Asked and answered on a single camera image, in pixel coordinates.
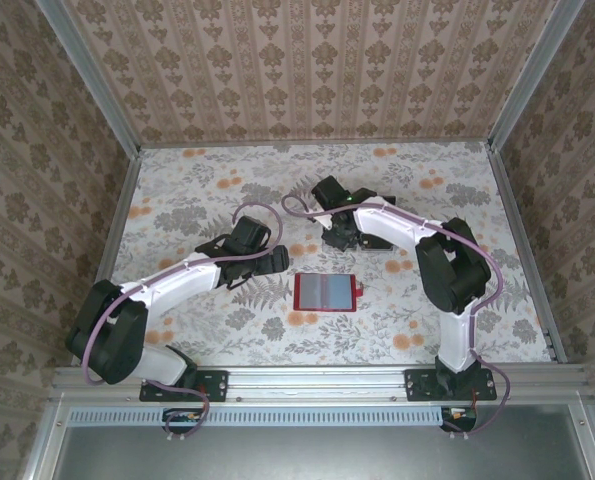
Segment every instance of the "cable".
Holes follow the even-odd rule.
[[[277,239],[272,243],[272,245],[270,245],[265,250],[262,250],[261,252],[252,253],[250,255],[219,257],[219,258],[208,258],[207,257],[207,258],[201,258],[199,260],[194,260],[194,261],[188,262],[188,263],[182,263],[171,270],[164,271],[161,274],[151,278],[147,282],[144,282],[144,284],[138,285],[137,287],[132,288],[131,290],[128,290],[127,292],[122,293],[119,296],[119,298],[117,298],[114,302],[112,302],[110,304],[110,306],[104,311],[104,313],[101,314],[101,316],[99,317],[99,320],[97,320],[97,323],[95,324],[95,327],[93,328],[92,332],[90,332],[90,337],[88,339],[88,343],[86,343],[86,348],[84,349],[84,355],[82,356],[82,359],[81,359],[81,369],[82,369],[82,372],[84,375],[84,380],[86,381],[87,384],[101,385],[102,383],[104,383],[104,380],[102,380],[102,379],[93,380],[92,378],[90,378],[90,372],[88,371],[88,363],[90,362],[90,354],[93,350],[93,345],[95,344],[95,340],[97,340],[97,336],[99,335],[99,332],[101,331],[102,327],[104,326],[104,323],[106,323],[110,314],[113,313],[113,311],[128,297],[130,297],[131,295],[134,295],[135,293],[139,292],[143,288],[152,287],[157,282],[160,282],[160,281],[166,279],[167,277],[174,275],[177,272],[181,272],[181,271],[186,270],[191,267],[196,267],[197,265],[205,265],[208,263],[216,263],[216,262],[242,262],[245,260],[254,260],[256,258],[260,258],[260,257],[263,257],[264,255],[268,255],[269,253],[272,253],[274,248],[279,245],[279,242],[281,241],[281,237],[284,233],[284,223],[282,222],[281,217],[279,216],[279,212],[277,212],[277,210],[275,210],[270,205],[266,205],[265,203],[246,202],[246,203],[241,204],[237,208],[237,210],[235,210],[235,213],[233,213],[233,217],[232,217],[233,224],[237,220],[237,214],[243,208],[250,207],[250,206],[259,206],[259,207],[266,208],[275,216],[275,219],[277,220],[279,227],[278,227],[278,232],[277,232]]]
[[[304,207],[304,210],[306,210],[306,211],[296,212],[296,211],[288,208],[286,206],[286,201],[290,198],[297,200],[301,204],[301,206]],[[486,261],[492,267],[492,269],[495,272],[495,275],[497,277],[497,288],[492,293],[492,295],[490,295],[488,298],[485,298],[484,300],[479,302],[470,311],[469,327],[468,327],[468,343],[469,343],[470,352],[474,355],[475,359],[477,359],[479,361],[479,363],[481,363],[483,366],[497,372],[504,379],[504,382],[506,383],[506,390],[504,392],[504,396],[502,397],[502,399],[499,403],[499,407],[497,407],[497,410],[495,410],[495,413],[493,414],[493,416],[490,419],[488,419],[488,421],[486,421],[480,427],[477,427],[474,430],[471,430],[470,432],[468,432],[468,435],[473,435],[475,433],[481,432],[482,430],[487,428],[490,424],[492,424],[497,419],[497,417],[499,416],[501,411],[505,408],[506,402],[508,401],[508,398],[510,397],[510,379],[508,378],[508,375],[506,375],[506,373],[503,370],[501,370],[499,367],[493,365],[492,363],[486,362],[483,358],[481,358],[481,356],[475,350],[475,330],[476,330],[475,315],[477,314],[477,312],[479,310],[481,310],[482,308],[493,303],[501,295],[501,292],[504,288],[504,277],[501,272],[501,268],[499,267],[499,265],[497,264],[495,259],[493,257],[491,257],[486,251],[484,251],[479,245],[471,242],[467,238],[464,238],[461,235],[458,235],[456,233],[450,232],[450,231],[448,231],[438,225],[435,225],[433,223],[429,223],[425,218],[419,217],[412,213],[401,211],[397,207],[393,207],[389,203],[386,203],[386,204],[360,203],[360,204],[354,204],[354,205],[345,205],[343,207],[333,208],[331,210],[326,210],[324,212],[308,212],[308,206],[306,205],[306,202],[303,199],[301,199],[300,197],[298,197],[297,195],[289,193],[288,195],[285,195],[281,199],[281,206],[286,211],[286,213],[288,213],[289,215],[292,215],[295,217],[301,217],[301,218],[313,218],[313,217],[321,217],[323,215],[333,215],[335,213],[345,212],[348,210],[357,210],[359,208],[377,208],[379,210],[385,210],[385,211],[392,213],[393,215],[396,215],[400,218],[403,218],[410,222],[416,223],[417,225],[422,225],[425,228],[429,228],[430,230],[434,230],[437,233],[441,233],[442,235],[445,235],[453,240],[456,240],[456,241],[462,243],[463,245],[466,245],[467,247],[471,248],[472,250],[474,250],[475,252],[477,252],[478,254],[480,254],[482,257],[484,257],[486,259]],[[446,425],[448,425],[449,427],[457,430],[457,432],[456,432],[457,434],[464,435],[464,436],[467,435],[466,432],[461,431],[461,429],[459,427],[457,427],[449,422],[444,422],[444,423]]]
[[[208,413],[210,412],[210,401],[208,400],[208,396],[205,393],[202,393],[198,390],[193,390],[192,388],[171,387],[170,385],[164,385],[163,383],[156,382],[154,380],[148,380],[148,383],[150,383],[151,385],[153,385],[157,388],[160,388],[162,390],[167,390],[169,392],[188,393],[190,395],[195,395],[196,397],[201,398],[202,402],[204,403],[204,411],[202,412],[201,417],[199,417],[199,420],[197,420],[197,423],[195,423],[195,425],[190,430],[188,430],[188,432],[183,434],[183,437],[181,435],[180,435],[180,437],[182,437],[182,439],[185,437],[189,437],[190,435],[192,435],[193,433],[196,433],[197,430],[199,430],[201,428],[202,424],[206,421],[206,418],[208,418]],[[173,418],[179,417],[181,415],[185,415],[185,412],[173,412],[170,415],[168,415],[168,418],[166,418],[166,423],[164,424],[164,430],[168,434],[168,438],[172,438],[172,435],[174,435],[174,433],[170,431],[171,420]]]

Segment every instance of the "floral wallpaper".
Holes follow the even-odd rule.
[[[484,138],[555,0],[66,0],[141,144]]]
[[[127,159],[32,1],[0,0],[0,479],[32,445]]]
[[[586,1],[502,150],[571,361],[595,386],[595,1]]]
[[[503,296],[478,316],[479,351],[493,361],[550,360],[481,142],[152,149],[141,156],[115,282],[149,276],[230,232],[242,202],[281,211],[282,196],[293,192],[314,205],[310,190],[334,174],[350,191],[365,186],[395,195],[399,206],[422,216],[469,222],[507,282]],[[242,213],[277,232],[266,210]],[[287,272],[188,299],[149,319],[146,341],[173,345],[202,365],[433,362],[439,312],[423,293],[413,246],[342,253],[323,245],[319,224],[282,218]],[[293,311],[298,272],[355,274],[365,285],[358,311]]]

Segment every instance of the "floral tablecloth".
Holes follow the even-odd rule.
[[[478,316],[477,347],[493,361],[550,359],[482,143],[296,145],[145,150],[113,280],[148,276],[232,228],[246,201],[280,208],[293,192],[310,204],[330,174],[350,191],[396,195],[397,205],[438,220],[465,219],[502,266],[506,288]],[[268,212],[245,214],[267,223]],[[202,365],[430,363],[438,311],[421,288],[414,252],[341,253],[321,228],[284,215],[290,269],[193,297],[150,319],[147,342],[171,344]],[[365,285],[355,313],[292,311],[297,272],[353,273]]]

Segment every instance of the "wall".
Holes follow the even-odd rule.
[[[595,387],[595,0],[502,149],[567,354]]]
[[[21,466],[127,159],[32,1],[0,0],[0,479]]]
[[[488,135],[553,0],[66,0],[144,145]]]

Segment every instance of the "red object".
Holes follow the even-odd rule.
[[[301,312],[356,312],[357,311],[357,298],[364,295],[364,284],[357,283],[355,275],[348,275],[350,277],[350,296],[352,306],[350,308],[326,308],[326,307],[302,307],[299,304],[301,294],[301,276],[302,273],[295,275],[295,291],[293,294],[293,310]],[[325,294],[325,283],[322,290]]]

